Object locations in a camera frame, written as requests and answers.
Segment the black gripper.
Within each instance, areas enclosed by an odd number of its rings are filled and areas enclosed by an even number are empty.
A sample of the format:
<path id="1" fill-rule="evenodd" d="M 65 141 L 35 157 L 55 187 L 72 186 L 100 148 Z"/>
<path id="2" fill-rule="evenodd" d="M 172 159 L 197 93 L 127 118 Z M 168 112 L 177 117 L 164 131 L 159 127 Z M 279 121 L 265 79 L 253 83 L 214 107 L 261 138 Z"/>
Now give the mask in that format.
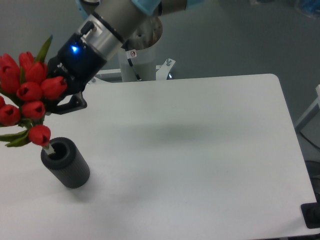
<path id="1" fill-rule="evenodd" d="M 57 100 L 49 100 L 46 111 L 50 114 L 64 115 L 85 109 L 88 104 L 83 97 L 86 84 L 107 63 L 92 46 L 85 43 L 81 33 L 74 33 L 61 47 L 57 55 L 48 61 L 47 76 L 61 76 L 67 84 L 66 90 Z M 70 100 L 62 103 L 66 96 Z"/>

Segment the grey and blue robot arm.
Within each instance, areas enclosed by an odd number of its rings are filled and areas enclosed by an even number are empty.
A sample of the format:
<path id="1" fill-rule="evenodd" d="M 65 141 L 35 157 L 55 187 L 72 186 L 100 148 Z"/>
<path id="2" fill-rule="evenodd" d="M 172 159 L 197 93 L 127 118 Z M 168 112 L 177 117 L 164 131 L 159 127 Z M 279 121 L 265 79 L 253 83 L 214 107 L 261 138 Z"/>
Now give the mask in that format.
<path id="1" fill-rule="evenodd" d="M 48 61 L 48 76 L 61 76 L 66 90 L 47 100 L 49 114 L 63 115 L 87 107 L 83 91 L 87 83 L 116 54 L 149 17 L 188 10 L 201 0 L 103 0 L 80 1 L 88 17 Z"/>

